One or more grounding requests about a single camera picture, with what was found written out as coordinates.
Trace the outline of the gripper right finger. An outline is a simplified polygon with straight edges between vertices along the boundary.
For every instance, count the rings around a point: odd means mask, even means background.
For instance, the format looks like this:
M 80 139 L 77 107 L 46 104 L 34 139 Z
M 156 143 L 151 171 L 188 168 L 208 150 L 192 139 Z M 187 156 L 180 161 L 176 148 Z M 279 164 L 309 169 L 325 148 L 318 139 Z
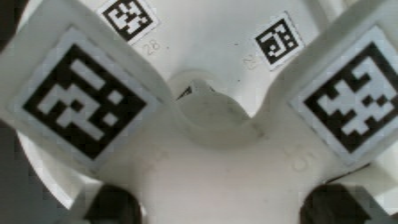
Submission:
M 363 186 L 325 184 L 306 197 L 300 224 L 391 224 L 391 215 Z

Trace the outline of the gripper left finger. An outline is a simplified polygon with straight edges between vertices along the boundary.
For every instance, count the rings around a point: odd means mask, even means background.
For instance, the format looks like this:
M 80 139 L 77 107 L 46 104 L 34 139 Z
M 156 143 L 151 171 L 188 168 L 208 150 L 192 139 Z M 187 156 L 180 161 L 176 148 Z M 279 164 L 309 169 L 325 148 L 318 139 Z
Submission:
M 84 187 L 69 224 L 142 224 L 140 204 L 121 187 L 109 184 Z

